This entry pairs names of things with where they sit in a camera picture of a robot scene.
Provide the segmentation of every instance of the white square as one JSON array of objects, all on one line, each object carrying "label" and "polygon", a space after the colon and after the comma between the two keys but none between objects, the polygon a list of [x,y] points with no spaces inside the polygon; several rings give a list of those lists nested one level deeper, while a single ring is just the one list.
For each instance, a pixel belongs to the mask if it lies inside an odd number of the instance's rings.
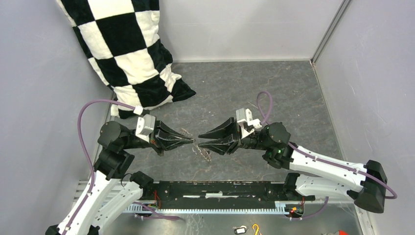
[{"label": "white square", "polygon": [[132,85],[142,83],[159,74],[154,68],[153,60],[147,49],[115,56],[114,58],[117,65],[127,75],[128,83]]},{"label": "white square", "polygon": [[88,45],[92,56],[98,60],[113,57],[95,21],[80,25],[78,28],[81,31],[82,37]]},{"label": "white square", "polygon": [[144,36],[146,46],[151,46],[160,38],[157,34],[159,32],[159,24],[153,21],[152,11],[136,12],[136,19]]},{"label": "white square", "polygon": [[166,68],[160,72],[160,78],[165,82],[165,86],[169,92],[173,90],[174,83],[176,83],[176,79],[172,75],[174,75],[174,73],[171,72],[171,64],[167,65]]},{"label": "white square", "polygon": [[98,74],[99,78],[101,78],[101,80],[105,84],[105,86],[108,86],[110,83],[105,79],[104,74],[102,73],[101,69],[99,68],[98,64],[96,63],[95,58],[89,58],[88,61],[90,62],[93,70],[95,70],[96,74]]},{"label": "white square", "polygon": [[151,19],[153,20],[154,24],[159,24],[160,21],[160,11],[151,11]]},{"label": "white square", "polygon": [[89,0],[88,3],[96,20],[134,12],[131,0]]}]

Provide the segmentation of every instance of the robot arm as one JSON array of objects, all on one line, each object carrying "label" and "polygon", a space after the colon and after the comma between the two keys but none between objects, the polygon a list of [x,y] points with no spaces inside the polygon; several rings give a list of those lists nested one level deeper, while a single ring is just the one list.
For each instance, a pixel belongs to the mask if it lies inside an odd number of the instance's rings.
[{"label": "robot arm", "polygon": [[387,183],[380,163],[351,163],[318,153],[289,142],[291,134],[281,122],[260,125],[253,120],[249,109],[236,111],[237,119],[231,117],[215,129],[200,135],[203,139],[214,139],[199,144],[220,155],[232,154],[238,148],[263,150],[262,158],[277,169],[291,169],[320,177],[290,173],[285,181],[286,188],[303,196],[333,196],[353,199],[354,203],[370,212],[382,213],[386,189],[365,176],[369,174]]},{"label": "robot arm", "polygon": [[105,123],[98,139],[103,149],[94,164],[95,181],[89,180],[80,197],[84,199],[87,196],[86,200],[78,200],[59,225],[48,228],[46,235],[98,235],[126,207],[141,198],[143,187],[153,180],[135,173],[121,192],[102,207],[108,193],[123,178],[134,159],[134,155],[127,153],[125,149],[151,147],[157,154],[163,155],[164,151],[193,141],[194,139],[175,132],[151,115],[139,117],[134,130],[115,121]]}]

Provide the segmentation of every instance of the white bracket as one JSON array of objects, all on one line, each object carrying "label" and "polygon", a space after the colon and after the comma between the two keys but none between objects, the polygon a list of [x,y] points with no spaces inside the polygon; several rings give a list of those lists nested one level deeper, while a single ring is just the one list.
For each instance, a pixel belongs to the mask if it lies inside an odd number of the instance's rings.
[{"label": "white bracket", "polygon": [[[305,149],[302,146],[299,146],[298,149],[303,152],[309,153],[312,156],[316,156],[317,158],[325,159],[337,164],[351,167],[362,172],[366,172],[364,164],[362,163],[351,163],[334,159],[322,154],[311,152],[310,150]],[[339,183],[340,185],[344,185],[345,187],[348,187],[349,189],[356,192],[360,192],[360,190],[362,190],[363,186],[360,185],[360,182],[366,180],[366,176],[357,174],[356,171],[349,171],[346,169],[339,168],[337,166],[322,163],[320,161],[315,161],[297,151],[293,152],[291,158],[293,158],[293,162],[290,163],[290,170],[297,170],[318,175],[320,177],[329,179],[335,183]]]},{"label": "white bracket", "polygon": [[154,131],[156,125],[156,117],[146,114],[138,117],[136,136],[146,142],[150,142],[150,134]]},{"label": "white bracket", "polygon": [[[252,118],[252,112],[249,109],[241,108],[236,110],[236,122],[241,127],[241,139],[252,134],[255,129],[262,127],[261,121],[259,119]],[[250,130],[246,130],[245,124],[248,127],[252,127]]]},{"label": "white bracket", "polygon": [[72,217],[75,210],[78,208],[82,199],[87,194],[89,185],[91,184],[90,178],[90,180],[88,181],[88,185],[82,192],[75,206],[65,217],[65,219],[58,225],[60,233],[62,233],[63,230],[67,230],[67,235],[84,235],[88,233],[93,218],[96,215],[96,212],[102,206],[102,203],[104,202],[108,193],[110,193],[113,187],[119,182],[119,179],[110,179],[108,181],[105,179],[106,177],[107,176],[100,171],[97,171],[95,173],[95,185],[92,188],[90,196],[87,198],[85,204],[82,206],[81,210],[76,215],[70,228],[66,228],[68,221]]},{"label": "white bracket", "polygon": [[115,197],[98,210],[92,225],[94,227],[99,226],[99,231],[105,231],[127,207],[134,201],[140,199],[142,194],[143,189],[140,188],[140,185],[135,182],[128,182]]}]

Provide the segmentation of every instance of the wire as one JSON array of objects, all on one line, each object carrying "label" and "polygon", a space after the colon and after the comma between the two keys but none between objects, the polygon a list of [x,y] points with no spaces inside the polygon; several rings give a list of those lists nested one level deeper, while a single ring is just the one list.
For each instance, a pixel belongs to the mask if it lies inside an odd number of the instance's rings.
[{"label": "wire", "polygon": [[258,93],[258,96],[256,97],[256,103],[257,104],[259,104],[259,101],[260,101],[259,97],[261,96],[261,94],[266,94],[268,96],[268,98],[270,99],[270,106],[268,107],[267,114],[264,114],[264,111],[262,110],[261,106],[257,105],[258,109],[259,109],[259,112],[261,113],[262,117],[264,118],[261,121],[261,125],[263,125],[265,123],[269,124],[268,119],[270,118],[270,115],[271,115],[271,111],[272,111],[272,107],[273,107],[273,100],[272,100],[271,94],[268,91],[261,91],[260,93]]},{"label": "wire", "polygon": [[181,219],[178,216],[169,216],[169,215],[166,216],[166,215],[159,214],[155,210],[153,210],[151,207],[148,207],[148,206],[146,206],[145,204],[143,204],[141,202],[133,202],[133,204],[140,205],[140,206],[146,208],[151,213],[157,215],[157,217],[144,217],[144,216],[141,216],[142,219],[167,219],[167,220],[172,220],[172,221],[176,221],[176,220]]},{"label": "wire", "polygon": [[[273,101],[272,101],[272,96],[271,96],[271,94],[268,92],[268,91],[262,91],[262,92],[260,92],[259,94],[258,94],[258,96],[256,97],[256,105],[257,105],[257,107],[258,107],[258,109],[259,109],[259,112],[261,113],[261,115],[262,115],[262,117],[264,118],[264,120],[261,122],[261,123],[266,123],[266,124],[269,124],[269,122],[268,122],[268,118],[269,118],[269,113],[271,112],[271,110],[272,110],[272,106],[270,105],[270,108],[269,108],[269,110],[268,110],[268,113],[267,113],[267,115],[265,115],[264,114],[264,112],[262,111],[262,109],[261,109],[261,106],[259,105],[259,96],[261,95],[261,94],[266,94],[267,96],[268,96],[268,98],[270,99],[270,104],[272,104],[273,103]],[[313,155],[311,155],[311,154],[308,154],[308,153],[306,153],[306,152],[304,152],[304,151],[301,151],[301,150],[299,150],[297,147],[295,147],[293,144],[291,144],[290,142],[288,142],[288,145],[291,147],[291,148],[293,148],[295,151],[297,151],[297,152],[299,152],[299,153],[301,153],[301,154],[303,154],[303,155],[305,155],[305,156],[307,156],[307,157],[309,157],[309,158],[311,158],[311,159],[313,159],[313,160],[315,160],[315,161],[320,161],[320,162],[322,162],[322,163],[326,163],[326,164],[329,164],[329,165],[333,165],[333,166],[336,166],[336,167],[339,167],[339,168],[342,168],[342,169],[345,169],[345,170],[349,170],[349,171],[352,171],[352,172],[355,172],[355,173],[358,173],[358,174],[361,174],[361,175],[364,175],[364,176],[366,176],[366,177],[368,177],[368,178],[370,178],[370,179],[372,179],[372,180],[374,180],[375,182],[377,182],[378,184],[380,184],[382,187],[384,187],[384,188],[386,188],[389,192],[391,192],[391,194],[392,194],[392,196],[385,196],[385,199],[396,199],[396,198],[398,198],[398,194],[391,188],[391,187],[389,187],[387,184],[385,184],[385,183],[383,183],[381,180],[379,180],[378,178],[376,178],[376,177],[374,177],[374,176],[372,176],[372,175],[370,175],[370,174],[367,174],[366,172],[362,172],[362,171],[356,171],[356,169],[354,169],[354,168],[351,168],[351,167],[349,167],[349,166],[345,166],[345,165],[341,165],[341,164],[338,164],[338,163],[334,163],[334,162],[331,162],[331,161],[329,161],[329,160],[326,160],[326,159],[322,159],[322,158],[317,158],[316,159],[316,157],[315,156],[313,156]]]},{"label": "wire", "polygon": [[154,190],[154,201],[156,202],[157,208],[161,209],[161,199],[157,195],[157,190]]},{"label": "wire", "polygon": [[310,214],[310,215],[307,215],[307,216],[302,216],[302,217],[300,217],[300,218],[292,218],[292,217],[290,217],[290,220],[303,220],[303,219],[309,219],[309,218],[311,218],[311,217],[314,217],[314,216],[316,216],[316,215],[319,215],[321,212],[323,212],[323,211],[325,210],[325,208],[327,207],[327,204],[328,204],[328,197],[326,197],[326,198],[325,198],[323,206],[322,206],[322,207],[321,207],[318,211],[316,211],[315,213]]},{"label": "wire", "polygon": [[99,103],[99,102],[107,102],[107,103],[111,103],[111,104],[116,104],[116,105],[120,105],[120,106],[129,108],[129,109],[132,109],[132,110],[135,109],[135,107],[133,107],[131,105],[124,104],[124,103],[121,103],[121,102],[118,102],[118,101],[114,101],[114,100],[110,100],[110,99],[96,99],[96,100],[93,100],[93,101],[90,101],[90,102],[86,103],[82,107],[81,111],[79,112],[78,122],[77,122],[78,137],[79,137],[79,141],[81,142],[82,150],[84,151],[85,157],[87,158],[88,166],[89,166],[90,171],[91,171],[91,184],[88,188],[87,194],[85,194],[84,198],[82,198],[82,201],[79,203],[79,206],[75,209],[75,211],[73,212],[72,217],[69,219],[68,223],[66,224],[65,229],[62,232],[62,235],[66,235],[66,233],[68,232],[66,230],[66,228],[70,228],[70,226],[71,226],[72,222],[74,221],[75,217],[78,215],[79,211],[81,210],[81,208],[84,206],[86,200],[88,199],[89,194],[91,193],[92,188],[95,184],[95,172],[93,170],[92,161],[91,161],[90,156],[88,154],[87,148],[85,147],[84,139],[82,138],[81,119],[82,119],[82,115],[83,115],[84,111],[88,108],[88,106],[90,106],[91,104],[94,104],[94,103]]},{"label": "wire", "polygon": [[132,175],[131,173],[127,173],[127,174],[125,174],[122,178],[121,178],[121,187],[125,187],[125,186],[123,186],[122,185],[122,180],[127,176],[127,175]]},{"label": "wire", "polygon": [[[349,166],[345,166],[345,165],[341,165],[341,164],[338,164],[338,163],[334,163],[334,162],[331,162],[331,161],[328,161],[328,160],[326,160],[326,159],[322,159],[322,158],[317,158],[316,159],[316,157],[315,156],[313,156],[313,155],[311,155],[311,154],[308,154],[308,153],[306,153],[306,152],[304,152],[304,151],[301,151],[301,150],[299,150],[297,147],[295,147],[293,144],[291,144],[290,142],[288,142],[288,145],[291,147],[291,148],[293,148],[295,151],[297,151],[297,152],[299,152],[299,153],[301,153],[301,154],[303,154],[303,155],[305,155],[305,156],[307,156],[307,157],[309,157],[309,158],[311,158],[311,159],[313,159],[313,160],[315,160],[315,161],[320,161],[320,162],[322,162],[322,163],[326,163],[326,164],[329,164],[329,165],[333,165],[333,166],[336,166],[336,167],[339,167],[339,168],[342,168],[342,169],[345,169],[345,170],[349,170],[349,171],[352,171],[352,172],[354,172],[354,173],[356,173],[356,169],[354,169],[354,168],[351,168],[351,167],[349,167]],[[381,180],[379,180],[378,178],[376,178],[376,177],[374,177],[374,176],[372,176],[372,175],[370,175],[370,174],[367,174],[366,172],[363,172],[363,171],[358,171],[357,172],[358,174],[361,174],[361,175],[364,175],[364,176],[366,176],[366,177],[368,177],[368,178],[370,178],[370,179],[372,179],[372,180],[374,180],[375,182],[377,182],[378,184],[380,184],[382,187],[384,187],[384,188],[386,188],[389,192],[391,192],[392,193],[392,196],[385,196],[385,199],[396,199],[396,198],[398,198],[398,194],[396,194],[396,192],[391,188],[391,187],[389,187],[387,184],[385,184],[385,183],[383,183]]]}]

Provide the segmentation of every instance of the gray mat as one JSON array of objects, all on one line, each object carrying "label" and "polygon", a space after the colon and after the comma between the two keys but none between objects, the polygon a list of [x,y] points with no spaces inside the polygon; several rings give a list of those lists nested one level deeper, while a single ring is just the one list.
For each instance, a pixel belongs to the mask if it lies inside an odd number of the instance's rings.
[{"label": "gray mat", "polygon": [[[256,96],[262,90],[273,95],[271,122],[280,122],[291,141],[315,152],[341,158],[322,93],[309,62],[210,62],[173,64],[173,71],[197,92],[189,100],[169,103],[151,112],[169,127],[197,136],[213,129],[239,108],[249,108],[262,119]],[[266,96],[261,97],[266,111]],[[119,120],[135,128],[137,118]],[[262,159],[263,151],[238,149],[232,155],[200,153],[188,144],[158,156],[150,149],[128,150],[135,160],[128,172],[141,170],[154,180],[275,180],[287,170],[275,169]]]}]

